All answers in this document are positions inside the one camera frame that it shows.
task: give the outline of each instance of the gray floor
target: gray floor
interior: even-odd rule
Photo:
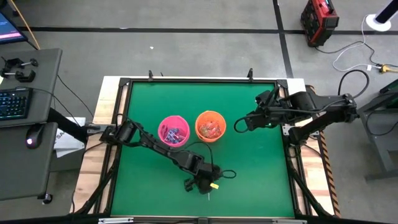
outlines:
[[[300,29],[299,15],[305,0],[280,0],[285,29]],[[388,0],[334,0],[341,17],[338,30],[360,30],[363,17],[377,11]],[[276,29],[271,0],[18,0],[32,26],[151,27]],[[392,30],[398,30],[393,20]],[[60,76],[86,104],[95,109],[102,78],[106,75],[155,75],[244,77],[249,68],[256,77],[286,77],[277,34],[140,34],[36,32],[41,47],[63,49]],[[359,35],[333,35],[324,50],[336,50],[361,40]],[[287,46],[295,78],[304,78],[320,95],[335,95],[343,73],[331,66],[337,55],[308,48],[304,36],[287,35]],[[394,35],[367,36],[375,50],[374,59],[397,64],[398,38]],[[27,44],[0,46],[0,53],[30,50]],[[358,48],[341,58],[346,68],[369,63],[370,50]],[[398,75],[369,72],[368,91],[357,99],[364,105],[376,92]],[[356,94],[364,85],[360,74],[346,79],[343,92]],[[78,100],[57,84],[57,97],[75,116],[91,119]],[[398,179],[366,182],[364,175],[376,173],[379,166],[359,120],[334,124],[326,129],[333,175],[343,217],[396,223],[398,220]],[[34,198],[0,202],[0,219],[64,215],[77,171],[51,176],[54,201],[42,206]]]

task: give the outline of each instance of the green mat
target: green mat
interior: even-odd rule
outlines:
[[[214,161],[238,175],[235,179],[218,180],[220,188],[213,190],[208,200],[196,188],[184,191],[183,181],[191,176],[170,160],[150,149],[124,146],[111,214],[293,217],[280,128],[244,134],[233,130],[238,118],[256,108],[254,97],[272,89],[271,84],[135,83],[128,115],[156,137],[160,122],[177,114],[191,127],[187,144],[199,141],[195,134],[197,116],[206,110],[221,113],[227,130],[221,139],[210,144]],[[206,146],[196,144],[189,150],[210,162]]]

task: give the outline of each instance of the computer mouse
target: computer mouse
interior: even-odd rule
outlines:
[[[26,147],[36,149],[42,143],[44,124],[33,124],[26,132]]]

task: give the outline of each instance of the wooden platform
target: wooden platform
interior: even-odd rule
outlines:
[[[104,77],[101,91],[99,93],[98,103],[95,111],[95,117],[93,120],[95,124],[111,123],[120,78],[121,77]],[[289,94],[293,94],[294,92],[302,91],[304,89],[305,87],[303,85],[303,82],[297,82],[297,86],[295,86],[294,88],[290,88],[289,85]],[[122,93],[121,107],[119,111],[120,113],[123,112],[126,92],[127,90],[125,88]],[[308,121],[302,121],[301,123],[298,123],[296,125],[297,126],[304,125],[306,122]],[[95,144],[98,144],[99,143],[98,138],[99,135],[90,137],[87,148],[94,146]],[[335,214],[339,216],[340,211],[338,208],[336,191],[334,189],[333,176],[331,174],[327,148],[324,142],[325,139],[323,133],[321,133],[319,140],[308,139],[307,141],[308,146],[322,153],[323,159],[316,152],[313,152],[311,149],[302,146],[301,156],[304,166],[305,178],[307,181],[308,188],[311,190],[312,194],[314,194],[314,196],[317,198],[318,202],[321,203],[323,208],[330,214]],[[109,167],[112,164],[115,150],[116,148],[114,148],[111,153],[111,160],[109,163]],[[85,154],[75,189],[74,201],[76,205],[76,210],[81,208],[81,206],[87,201],[90,195],[94,192],[95,188],[97,188],[98,183],[100,181],[100,174],[104,161],[104,154],[105,154],[104,144],[90,150]],[[297,185],[296,189],[297,189],[300,210],[302,211],[302,213],[305,213],[303,195]],[[106,200],[108,198],[108,190],[109,190],[109,183],[103,192],[100,212],[102,212],[105,208]]]

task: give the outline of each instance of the monitor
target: monitor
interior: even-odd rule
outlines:
[[[0,13],[0,44],[27,41],[27,37],[3,13]]]

